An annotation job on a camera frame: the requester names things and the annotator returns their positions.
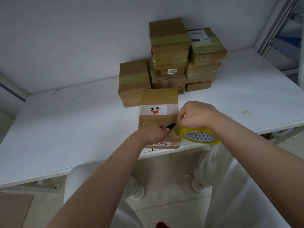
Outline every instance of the leg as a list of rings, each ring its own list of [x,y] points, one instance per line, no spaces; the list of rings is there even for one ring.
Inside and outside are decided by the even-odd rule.
[[[101,164],[102,163],[88,163],[76,166],[71,170],[67,176],[63,203],[66,203],[72,194],[74,194],[74,192],[98,169]],[[134,178],[130,177],[110,227],[143,227],[138,216],[125,201],[128,197],[140,200],[144,195],[144,191],[142,191],[143,187],[137,184],[137,181]]]
[[[289,227],[222,144],[202,157],[195,177],[213,186],[205,227]]]

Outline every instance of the tape roll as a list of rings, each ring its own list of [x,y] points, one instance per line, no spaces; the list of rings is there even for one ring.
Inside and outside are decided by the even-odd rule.
[[[200,144],[216,144],[221,142],[214,133],[212,133],[207,128],[188,128],[188,127],[181,127],[179,135],[181,138],[195,143]]]

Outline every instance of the cardboard box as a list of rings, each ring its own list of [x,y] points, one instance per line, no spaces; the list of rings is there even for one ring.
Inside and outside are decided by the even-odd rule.
[[[176,69],[166,69],[166,70],[161,70],[162,75],[167,75],[167,74],[175,74],[175,73],[185,73],[185,68],[176,68]]]
[[[188,64],[185,72],[187,76],[186,83],[213,81],[219,65],[220,64],[197,66]]]
[[[162,75],[160,70],[153,69],[151,60],[149,69],[153,89],[177,88],[178,94],[185,92],[186,75],[184,73]]]
[[[191,41],[181,18],[149,22],[155,70],[186,68]]]
[[[177,122],[178,97],[177,89],[144,90],[141,98],[138,127],[154,121],[170,125]],[[151,149],[177,149],[180,145],[179,127],[175,125],[164,138],[164,145],[153,144],[146,146]]]
[[[211,87],[212,81],[186,84],[186,92],[203,90]]]
[[[192,42],[190,64],[219,64],[225,59],[227,50],[210,28],[188,30],[187,33]]]
[[[118,95],[124,107],[139,106],[145,89],[151,89],[146,59],[121,63]]]

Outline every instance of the red object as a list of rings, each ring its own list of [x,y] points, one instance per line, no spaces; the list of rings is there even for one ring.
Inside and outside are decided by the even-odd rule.
[[[170,228],[169,226],[167,226],[165,223],[163,222],[159,222],[156,224],[155,228]]]

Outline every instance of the white table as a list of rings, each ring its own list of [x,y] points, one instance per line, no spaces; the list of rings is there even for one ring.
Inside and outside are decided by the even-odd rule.
[[[0,145],[0,187],[106,160],[138,126],[139,107],[124,108],[117,92],[111,78],[29,96]],[[252,49],[228,54],[210,89],[178,100],[180,108],[213,104],[258,134],[304,125],[304,92]],[[144,149],[140,158],[194,147],[182,141],[179,149]]]

